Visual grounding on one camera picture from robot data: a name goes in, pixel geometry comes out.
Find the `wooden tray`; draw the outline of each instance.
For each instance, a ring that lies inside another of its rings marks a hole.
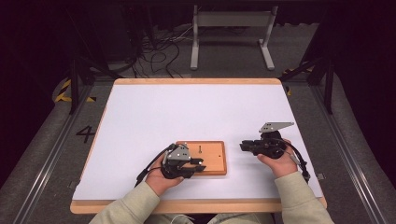
[[[227,163],[224,142],[222,141],[177,141],[187,143],[192,158],[201,158],[206,168],[194,175],[226,175]]]

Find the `person's right hand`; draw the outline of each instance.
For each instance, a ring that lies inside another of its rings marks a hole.
[[[271,159],[262,154],[257,155],[257,159],[268,165],[276,178],[280,178],[297,171],[297,164],[291,159],[290,155],[294,155],[293,149],[291,149],[289,146],[286,146],[285,153],[277,160]]]

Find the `person's right arm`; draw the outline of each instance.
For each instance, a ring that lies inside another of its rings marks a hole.
[[[315,197],[306,184],[303,176],[297,170],[297,164],[291,159],[293,151],[287,147],[286,153],[277,160],[262,154],[257,158],[268,165],[276,177],[275,183],[282,202],[282,217],[284,223],[333,223],[329,213]]]

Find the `forearm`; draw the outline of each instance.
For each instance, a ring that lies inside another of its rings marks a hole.
[[[109,204],[91,223],[144,223],[159,202],[157,194],[142,182],[123,198]]]
[[[299,172],[276,179],[285,223],[333,223]]]

